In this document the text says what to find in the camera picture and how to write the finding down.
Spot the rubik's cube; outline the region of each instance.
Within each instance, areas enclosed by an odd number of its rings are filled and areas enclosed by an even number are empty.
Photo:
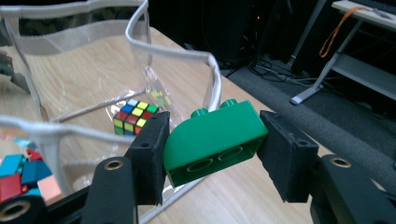
[[[114,116],[114,132],[119,135],[137,135],[146,121],[157,111],[156,105],[131,99]]]

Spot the red block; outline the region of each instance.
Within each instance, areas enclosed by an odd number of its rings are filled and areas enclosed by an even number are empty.
[[[21,174],[9,175],[0,179],[0,203],[26,193],[29,188],[21,185]]]
[[[29,156],[29,161],[42,161],[43,158],[41,158],[41,154],[36,152],[33,149],[27,149],[26,150],[27,155]]]

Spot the green lego brick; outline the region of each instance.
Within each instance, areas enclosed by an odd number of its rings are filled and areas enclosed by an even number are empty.
[[[198,109],[168,137],[163,164],[173,187],[251,159],[268,130],[249,101]]]

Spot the white shelf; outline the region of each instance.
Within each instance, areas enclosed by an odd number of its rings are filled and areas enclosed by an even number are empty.
[[[332,70],[396,100],[396,75],[341,54]]]
[[[368,21],[389,30],[396,31],[396,15],[386,13],[388,17],[390,17],[390,19],[383,18],[375,14],[372,8],[349,1],[333,2],[332,7],[337,8],[344,13],[346,13],[353,7],[366,7],[369,10],[357,10],[353,13],[353,17],[360,20]]]

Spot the clear plastic bag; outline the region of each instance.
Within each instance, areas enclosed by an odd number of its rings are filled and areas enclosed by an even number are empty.
[[[133,137],[115,135],[113,124],[130,98],[170,111],[172,128],[197,108],[219,106],[214,57],[181,49],[149,28],[148,5],[91,0],[0,7],[0,28],[7,38],[0,48],[14,60],[30,92],[18,93],[27,103],[15,92],[0,102],[0,129],[21,131],[35,141],[65,194],[90,185],[95,165],[122,156],[132,143]],[[191,71],[202,74],[191,78]],[[29,106],[13,114],[5,109],[13,102],[15,108]],[[191,186],[169,187],[166,182],[164,205]],[[150,218],[159,211],[145,207],[140,215]]]

